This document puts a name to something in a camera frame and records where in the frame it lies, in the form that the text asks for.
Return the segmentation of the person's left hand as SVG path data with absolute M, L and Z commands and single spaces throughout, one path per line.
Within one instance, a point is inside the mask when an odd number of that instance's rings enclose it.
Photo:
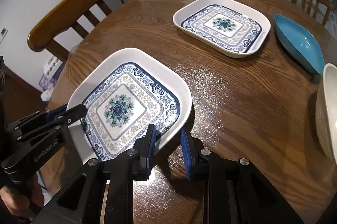
M 38 176 L 35 174 L 27 183 L 31 197 L 12 193 L 9 188 L 1 188 L 1 223 L 30 223 L 30 201 L 38 207 L 44 206 L 45 197 Z

